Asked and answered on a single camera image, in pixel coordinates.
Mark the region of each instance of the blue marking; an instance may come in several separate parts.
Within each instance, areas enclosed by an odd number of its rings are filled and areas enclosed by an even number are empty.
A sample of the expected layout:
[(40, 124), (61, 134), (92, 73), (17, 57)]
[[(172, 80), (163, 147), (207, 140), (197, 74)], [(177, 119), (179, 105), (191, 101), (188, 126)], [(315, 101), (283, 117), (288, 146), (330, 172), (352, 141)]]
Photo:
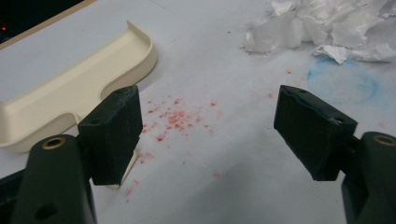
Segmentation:
[(309, 91), (334, 105), (362, 104), (380, 91), (378, 82), (350, 60), (342, 65), (330, 58), (318, 60), (308, 71), (307, 80)]

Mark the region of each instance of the red crumbs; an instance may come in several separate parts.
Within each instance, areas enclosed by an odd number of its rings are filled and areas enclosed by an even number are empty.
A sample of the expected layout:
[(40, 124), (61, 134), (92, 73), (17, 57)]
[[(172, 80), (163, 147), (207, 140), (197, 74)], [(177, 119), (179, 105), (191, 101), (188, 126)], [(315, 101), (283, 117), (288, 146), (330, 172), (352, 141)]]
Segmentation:
[(129, 201), (131, 201), (131, 196), (132, 196), (132, 192), (134, 191), (134, 187), (138, 186), (140, 184), (140, 182), (136, 179), (134, 179), (134, 181), (132, 182), (132, 186), (128, 187), (125, 190), (125, 201), (128, 203)]
[(160, 135), (157, 137), (157, 141), (161, 142), (161, 141), (163, 141), (164, 138), (165, 138), (165, 135), (160, 134)]
[(378, 122), (378, 126), (383, 129), (385, 129), (387, 127), (384, 122)]
[(140, 164), (144, 164), (146, 163), (146, 160), (154, 159), (154, 156), (151, 153), (146, 152), (145, 154), (139, 154), (138, 159), (140, 160)]
[(213, 177), (220, 178), (221, 177), (221, 173), (215, 172), (215, 173), (213, 173)]
[(178, 104), (180, 104), (180, 101), (181, 101), (181, 99), (176, 99), (175, 102), (174, 102), (174, 104), (175, 104), (175, 105), (178, 105)]
[[(142, 133), (154, 134), (157, 142), (161, 143), (172, 132), (181, 133), (182, 136), (187, 138), (189, 134), (186, 132), (189, 129), (200, 126), (205, 128), (209, 127), (208, 124), (202, 124), (202, 121), (204, 120), (202, 116), (202, 110), (204, 109), (203, 106), (198, 108), (195, 107), (195, 111), (191, 111), (191, 109), (186, 110), (184, 108), (186, 107), (186, 103), (183, 99), (176, 98), (172, 100), (169, 98), (172, 97), (168, 95), (167, 98), (162, 98), (160, 106), (157, 106), (153, 100), (148, 101), (148, 104), (153, 106), (153, 108), (148, 110), (148, 116), (155, 116), (150, 117), (151, 119), (155, 119), (155, 121), (145, 123), (143, 125)], [(214, 107), (217, 106), (218, 103), (212, 100), (209, 105), (210, 107)], [(215, 116), (218, 119), (222, 116), (222, 112), (217, 111)]]

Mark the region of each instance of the table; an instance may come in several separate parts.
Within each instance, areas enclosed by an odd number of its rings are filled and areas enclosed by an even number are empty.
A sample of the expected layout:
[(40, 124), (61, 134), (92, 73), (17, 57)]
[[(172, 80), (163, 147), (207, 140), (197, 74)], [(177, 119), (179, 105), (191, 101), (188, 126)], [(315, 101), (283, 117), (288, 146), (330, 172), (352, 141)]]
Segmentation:
[[(278, 88), (312, 91), (355, 119), (358, 137), (396, 135), (396, 64), (340, 66), (313, 56), (311, 44), (244, 52), (246, 25), (270, 9), (258, 0), (97, 0), (1, 50), (0, 100), (79, 62), (130, 20), (159, 59), (137, 84), (138, 161), (120, 189), (93, 187), (99, 223), (346, 223), (343, 175), (313, 181), (274, 130)], [(27, 157), (0, 150), (0, 177)]]

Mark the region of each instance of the pink speckles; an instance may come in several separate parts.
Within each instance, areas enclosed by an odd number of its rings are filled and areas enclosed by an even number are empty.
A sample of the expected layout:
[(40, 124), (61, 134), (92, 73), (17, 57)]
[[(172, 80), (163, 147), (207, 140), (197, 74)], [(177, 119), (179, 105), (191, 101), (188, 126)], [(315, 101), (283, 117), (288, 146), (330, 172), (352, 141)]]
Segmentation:
[(165, 135), (160, 134), (160, 135), (157, 136), (157, 141), (158, 141), (158, 142), (163, 141), (163, 139), (165, 139)]
[(378, 122), (378, 126), (379, 126), (380, 128), (382, 128), (382, 129), (386, 129), (386, 128), (387, 128), (387, 125), (385, 125), (384, 122)]
[(154, 156), (151, 153), (146, 152), (144, 154), (139, 154), (138, 159), (140, 161), (140, 164), (145, 164), (146, 161), (154, 159)]
[(176, 99), (176, 100), (174, 101), (174, 104), (175, 104), (175, 105), (178, 105), (178, 104), (180, 104), (180, 102), (181, 102), (181, 99)]
[(188, 108), (184, 99), (172, 99), (171, 96), (163, 97), (159, 102), (161, 103), (157, 106), (154, 100), (150, 100), (149, 104), (152, 108), (148, 110), (148, 117), (144, 120), (152, 120), (152, 122), (145, 123), (142, 131), (142, 134), (154, 137), (157, 143), (169, 141), (168, 136), (174, 133), (180, 133), (188, 139), (188, 136), (191, 135), (188, 132), (191, 132), (192, 128), (205, 127), (204, 115), (207, 116), (207, 112), (215, 113), (214, 117), (217, 119), (222, 115), (222, 112), (216, 114), (216, 111), (205, 111), (206, 108), (218, 106), (218, 103), (214, 100), (209, 102), (210, 106), (194, 108)]
[(213, 177), (220, 178), (221, 177), (221, 173), (215, 172), (215, 173), (213, 173)]
[(133, 186), (138, 186), (140, 184), (139, 180), (134, 179), (134, 181), (132, 182)]
[(197, 116), (197, 118), (195, 119), (195, 122), (199, 123), (202, 121), (202, 117), (201, 116)]
[(125, 202), (131, 201), (132, 193), (134, 192), (134, 188), (140, 184), (139, 180), (134, 179), (132, 185), (125, 190)]

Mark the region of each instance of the cream plastic tray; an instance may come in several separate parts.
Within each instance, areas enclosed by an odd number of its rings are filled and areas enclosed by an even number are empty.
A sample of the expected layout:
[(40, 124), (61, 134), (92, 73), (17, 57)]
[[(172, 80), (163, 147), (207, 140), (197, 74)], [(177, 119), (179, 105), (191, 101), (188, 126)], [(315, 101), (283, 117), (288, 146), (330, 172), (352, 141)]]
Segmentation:
[(145, 77), (157, 61), (152, 39), (128, 30), (94, 54), (9, 102), (0, 102), (0, 148), (25, 152), (84, 119), (112, 91)]

